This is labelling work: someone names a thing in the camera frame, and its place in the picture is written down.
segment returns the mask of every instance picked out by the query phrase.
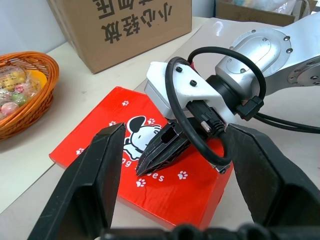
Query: cardboard box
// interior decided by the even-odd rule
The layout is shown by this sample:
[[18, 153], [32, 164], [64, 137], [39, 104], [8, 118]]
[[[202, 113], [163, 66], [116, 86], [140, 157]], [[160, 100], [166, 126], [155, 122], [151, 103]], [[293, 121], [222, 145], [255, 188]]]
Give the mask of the cardboard box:
[[[170, 167], [137, 177], [136, 167], [146, 144], [168, 123], [145, 94], [116, 87], [50, 158], [62, 167], [69, 166], [97, 132], [115, 123], [126, 123], [117, 199], [168, 229], [180, 224], [206, 229], [233, 167], [221, 175], [190, 146]], [[224, 155], [218, 139], [211, 139], [208, 145], [219, 156]]]
[[[309, 0], [311, 11], [315, 9], [317, 1]], [[306, 5], [303, 3], [300, 7], [299, 16], [305, 10]], [[296, 16], [286, 15], [271, 11], [263, 11], [250, 7], [238, 6], [232, 3], [217, 0], [215, 7], [215, 17], [226, 20], [233, 20], [238, 22], [258, 22], [263, 24], [270, 24], [276, 26], [287, 26], [295, 21]]]
[[47, 0], [92, 73], [192, 30], [192, 0]]

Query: red cardboard box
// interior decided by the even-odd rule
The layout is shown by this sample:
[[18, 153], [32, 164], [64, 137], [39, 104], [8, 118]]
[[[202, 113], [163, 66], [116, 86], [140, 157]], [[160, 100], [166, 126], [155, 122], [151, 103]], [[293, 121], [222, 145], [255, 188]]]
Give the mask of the red cardboard box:
[[[68, 167], [102, 128], [127, 123], [118, 199], [168, 229], [179, 224], [209, 226], [229, 180], [232, 167], [220, 175], [191, 146], [177, 163], [143, 177], [136, 167], [148, 142], [167, 121], [149, 98], [141, 93], [116, 87], [49, 155]], [[210, 147], [223, 155], [219, 140]]]

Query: cartoon dog print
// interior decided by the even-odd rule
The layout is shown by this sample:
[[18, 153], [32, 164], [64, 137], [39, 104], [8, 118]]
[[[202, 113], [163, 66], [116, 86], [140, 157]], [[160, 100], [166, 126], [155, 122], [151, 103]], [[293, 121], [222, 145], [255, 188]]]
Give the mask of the cartoon dog print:
[[137, 161], [151, 139], [160, 132], [160, 125], [145, 125], [145, 116], [135, 116], [127, 123], [130, 136], [124, 140], [123, 150], [132, 161]]

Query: black cable connector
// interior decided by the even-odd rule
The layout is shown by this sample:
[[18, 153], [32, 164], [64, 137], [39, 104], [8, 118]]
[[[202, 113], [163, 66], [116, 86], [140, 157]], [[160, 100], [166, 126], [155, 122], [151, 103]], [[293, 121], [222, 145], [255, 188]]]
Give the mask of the black cable connector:
[[263, 105], [264, 101], [262, 101], [258, 96], [254, 96], [252, 99], [247, 101], [245, 105], [238, 105], [235, 108], [235, 112], [239, 114], [240, 118], [249, 121], [259, 112]]
[[225, 125], [218, 114], [203, 100], [191, 101], [186, 108], [194, 118], [201, 124], [207, 134], [211, 137], [219, 137], [225, 133]]

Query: wicker basket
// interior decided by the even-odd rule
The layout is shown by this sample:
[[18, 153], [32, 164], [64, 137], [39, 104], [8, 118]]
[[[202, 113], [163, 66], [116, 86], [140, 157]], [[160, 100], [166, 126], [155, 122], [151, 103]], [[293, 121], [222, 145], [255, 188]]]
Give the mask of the wicker basket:
[[0, 120], [0, 141], [21, 133], [34, 124], [50, 107], [52, 91], [59, 78], [59, 66], [50, 56], [33, 51], [0, 56], [0, 67], [17, 66], [26, 70], [38, 70], [45, 74], [47, 83], [29, 102], [14, 114]]

